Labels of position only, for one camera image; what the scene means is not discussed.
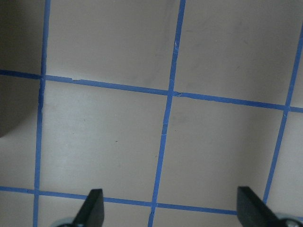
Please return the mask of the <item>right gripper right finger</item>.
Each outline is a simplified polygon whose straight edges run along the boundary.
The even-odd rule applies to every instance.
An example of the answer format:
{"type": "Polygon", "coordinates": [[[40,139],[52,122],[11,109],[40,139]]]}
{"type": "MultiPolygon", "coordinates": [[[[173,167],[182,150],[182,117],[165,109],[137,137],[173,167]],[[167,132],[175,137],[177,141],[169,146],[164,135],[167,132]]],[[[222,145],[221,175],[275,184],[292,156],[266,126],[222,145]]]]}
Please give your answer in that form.
{"type": "Polygon", "coordinates": [[[243,227],[301,227],[290,216],[278,216],[248,186],[237,188],[237,218],[243,227]]]}

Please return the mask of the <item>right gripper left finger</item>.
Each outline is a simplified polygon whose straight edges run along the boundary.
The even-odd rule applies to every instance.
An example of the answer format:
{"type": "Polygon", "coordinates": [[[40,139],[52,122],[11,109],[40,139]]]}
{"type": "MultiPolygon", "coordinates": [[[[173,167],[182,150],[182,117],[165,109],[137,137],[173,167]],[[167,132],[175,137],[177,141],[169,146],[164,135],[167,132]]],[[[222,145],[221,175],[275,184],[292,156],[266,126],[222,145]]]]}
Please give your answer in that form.
{"type": "Polygon", "coordinates": [[[104,197],[102,189],[90,190],[75,218],[56,227],[102,227],[104,223],[104,197]]]}

